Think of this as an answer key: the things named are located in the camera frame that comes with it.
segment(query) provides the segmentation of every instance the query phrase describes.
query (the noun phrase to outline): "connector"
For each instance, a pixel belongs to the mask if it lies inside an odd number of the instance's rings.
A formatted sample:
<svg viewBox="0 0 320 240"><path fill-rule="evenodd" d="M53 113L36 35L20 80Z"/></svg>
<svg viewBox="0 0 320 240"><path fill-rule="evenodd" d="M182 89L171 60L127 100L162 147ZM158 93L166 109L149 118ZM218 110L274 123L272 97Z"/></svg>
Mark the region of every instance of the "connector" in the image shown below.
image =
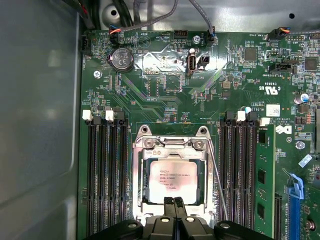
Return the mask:
<svg viewBox="0 0 320 240"><path fill-rule="evenodd" d="M88 38L87 35L81 36L80 52L83 55L91 55L91 40Z"/></svg>
<svg viewBox="0 0 320 240"><path fill-rule="evenodd" d="M91 114L91 110L83 110L82 111L82 119L85 121L92 121L94 117Z"/></svg>
<svg viewBox="0 0 320 240"><path fill-rule="evenodd" d="M290 33L290 27L278 27L277 29L273 29L267 36L269 40L281 40Z"/></svg>
<svg viewBox="0 0 320 240"><path fill-rule="evenodd" d="M188 38L188 30L174 30L173 38L174 39L187 39Z"/></svg>
<svg viewBox="0 0 320 240"><path fill-rule="evenodd" d="M209 32L209 30L206 32L206 46L211 47L215 42L215 26L212 26L212 34Z"/></svg>

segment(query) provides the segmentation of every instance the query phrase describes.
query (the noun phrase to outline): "black cable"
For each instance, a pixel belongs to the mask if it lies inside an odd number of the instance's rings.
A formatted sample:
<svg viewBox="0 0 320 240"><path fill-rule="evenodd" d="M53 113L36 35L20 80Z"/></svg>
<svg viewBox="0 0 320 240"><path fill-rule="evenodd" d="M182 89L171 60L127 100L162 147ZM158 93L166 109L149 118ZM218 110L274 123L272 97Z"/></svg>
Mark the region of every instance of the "black cable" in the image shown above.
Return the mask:
<svg viewBox="0 0 320 240"><path fill-rule="evenodd" d="M133 26L133 21L131 19L131 15L129 9L124 2L124 0L112 0L113 5L115 6L118 14L120 16L120 23L124 27L131 27Z"/></svg>

